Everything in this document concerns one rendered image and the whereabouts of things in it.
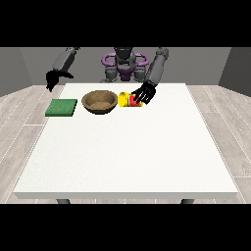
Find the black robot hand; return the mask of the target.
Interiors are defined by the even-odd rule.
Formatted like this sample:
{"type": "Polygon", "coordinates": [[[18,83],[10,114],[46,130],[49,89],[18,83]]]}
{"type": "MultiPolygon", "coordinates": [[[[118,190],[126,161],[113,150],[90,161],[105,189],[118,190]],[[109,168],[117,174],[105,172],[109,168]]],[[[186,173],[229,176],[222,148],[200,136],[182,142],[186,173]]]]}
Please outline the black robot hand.
{"type": "Polygon", "coordinates": [[[49,91],[52,91],[53,88],[59,83],[59,78],[61,76],[67,77],[67,78],[73,78],[74,77],[72,74],[67,73],[67,72],[54,71],[54,70],[49,71],[46,74],[46,82],[47,82],[46,88],[49,91]]]}
{"type": "Polygon", "coordinates": [[[148,104],[156,93],[156,86],[150,81],[144,81],[142,85],[132,92],[134,96],[133,100],[136,103],[143,102],[144,104],[148,104]]]}

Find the green square pad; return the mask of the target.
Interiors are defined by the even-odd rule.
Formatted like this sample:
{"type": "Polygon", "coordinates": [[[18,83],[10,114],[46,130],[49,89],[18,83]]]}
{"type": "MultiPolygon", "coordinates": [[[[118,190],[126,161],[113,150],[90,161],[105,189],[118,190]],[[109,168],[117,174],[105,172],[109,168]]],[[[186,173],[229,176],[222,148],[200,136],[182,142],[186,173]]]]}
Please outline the green square pad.
{"type": "Polygon", "coordinates": [[[49,104],[46,117],[71,117],[74,114],[76,99],[53,99],[49,104]]]}

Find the brown wooden bowl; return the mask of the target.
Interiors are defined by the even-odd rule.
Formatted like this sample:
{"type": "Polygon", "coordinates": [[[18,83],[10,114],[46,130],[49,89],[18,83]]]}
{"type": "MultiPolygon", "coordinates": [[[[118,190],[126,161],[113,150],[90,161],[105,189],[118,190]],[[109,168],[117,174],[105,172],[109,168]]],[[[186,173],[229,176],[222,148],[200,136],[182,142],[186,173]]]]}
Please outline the brown wooden bowl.
{"type": "Polygon", "coordinates": [[[88,112],[94,115],[105,115],[117,106],[118,96],[110,90],[94,90],[86,93],[81,103],[88,112]]]}

